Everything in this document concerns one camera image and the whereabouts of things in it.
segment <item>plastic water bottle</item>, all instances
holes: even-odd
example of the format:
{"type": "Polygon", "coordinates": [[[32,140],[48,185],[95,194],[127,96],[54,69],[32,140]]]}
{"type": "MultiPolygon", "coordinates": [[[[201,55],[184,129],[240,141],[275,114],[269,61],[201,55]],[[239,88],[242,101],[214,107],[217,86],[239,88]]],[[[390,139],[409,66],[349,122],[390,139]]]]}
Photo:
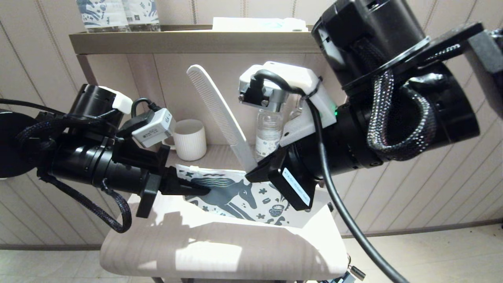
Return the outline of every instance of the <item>plastic water bottle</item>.
{"type": "Polygon", "coordinates": [[[121,0],[76,0],[88,32],[128,32],[121,0]]]}
{"type": "Polygon", "coordinates": [[[283,130],[283,114],[259,109],[255,156],[260,160],[278,148],[283,130]]]}
{"type": "Polygon", "coordinates": [[[122,0],[131,31],[160,31],[155,0],[122,0]]]}

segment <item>shelf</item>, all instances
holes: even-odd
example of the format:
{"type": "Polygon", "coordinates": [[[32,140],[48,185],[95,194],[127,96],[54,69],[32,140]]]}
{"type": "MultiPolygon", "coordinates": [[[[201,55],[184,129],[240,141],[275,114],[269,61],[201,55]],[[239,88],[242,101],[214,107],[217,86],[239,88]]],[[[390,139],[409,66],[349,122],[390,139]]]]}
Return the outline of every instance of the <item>shelf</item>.
{"type": "Polygon", "coordinates": [[[320,53],[310,32],[215,32],[208,25],[163,26],[162,32],[77,33],[76,54],[320,53]]]}
{"type": "Polygon", "coordinates": [[[171,151],[167,159],[166,166],[175,166],[176,164],[186,166],[199,166],[201,168],[211,169],[233,169],[243,170],[237,161],[234,152],[227,145],[208,145],[206,154],[196,161],[184,161],[178,158],[176,151],[171,151]]]}

